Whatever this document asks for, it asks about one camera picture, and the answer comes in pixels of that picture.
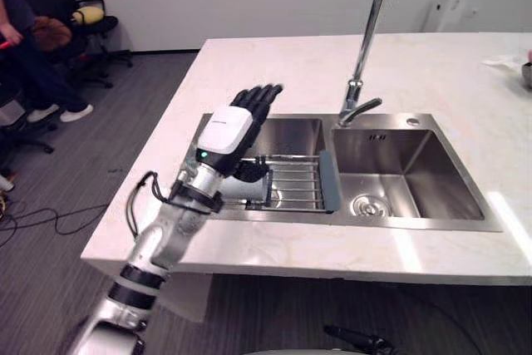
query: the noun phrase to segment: sink basin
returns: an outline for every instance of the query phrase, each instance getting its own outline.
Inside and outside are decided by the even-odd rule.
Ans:
[[[332,137],[353,214],[484,219],[434,131],[341,129]]]
[[[195,138],[209,117],[203,116]],[[432,116],[366,114],[348,128],[337,127],[336,120],[336,115],[327,114],[271,115],[245,157],[266,155],[273,160],[276,166],[271,168],[280,171],[277,177],[283,182],[271,191],[277,202],[260,206],[227,201],[215,218],[500,231]],[[332,156],[331,175],[340,194],[341,207],[332,214],[322,210],[323,196],[315,179],[322,150]],[[276,161],[286,161],[287,155],[294,158],[284,164]],[[285,171],[285,165],[295,165],[295,170]],[[288,196],[291,202],[283,200]]]

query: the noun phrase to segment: robotic arm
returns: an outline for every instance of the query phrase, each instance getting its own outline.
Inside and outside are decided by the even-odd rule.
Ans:
[[[241,161],[255,142],[269,107],[283,88],[257,86],[241,91],[218,109],[198,139],[194,168],[182,168],[159,214],[142,231],[109,293],[98,303],[69,349],[71,355],[139,355],[144,330],[160,287],[185,255],[190,241],[223,202],[223,179],[253,182],[268,169]]]

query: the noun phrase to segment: brown cushion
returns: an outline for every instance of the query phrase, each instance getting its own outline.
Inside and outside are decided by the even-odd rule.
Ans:
[[[36,18],[32,33],[42,52],[53,52],[72,39],[72,32],[65,24],[55,18],[44,16]]]

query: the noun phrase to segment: faucet lever handle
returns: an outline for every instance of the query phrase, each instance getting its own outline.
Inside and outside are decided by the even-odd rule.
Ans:
[[[382,99],[380,97],[375,97],[374,99],[371,99],[370,101],[366,101],[364,104],[361,104],[357,108],[355,108],[353,111],[349,113],[347,116],[345,122],[349,123],[353,120],[355,116],[359,116],[363,112],[370,111],[372,108],[375,108],[377,106],[380,106],[382,104]]]

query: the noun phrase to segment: marble countertop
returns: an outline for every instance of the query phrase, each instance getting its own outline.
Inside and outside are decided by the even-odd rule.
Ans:
[[[272,113],[337,113],[362,36],[208,40],[88,242],[83,259],[118,272],[133,246],[126,197],[147,170],[171,185],[203,113],[237,91],[283,83]],[[532,283],[532,95],[482,62],[532,49],[529,33],[377,35],[361,102],[432,114],[500,216],[502,233],[209,220],[176,271],[446,284]],[[158,204],[147,190],[140,225]]]

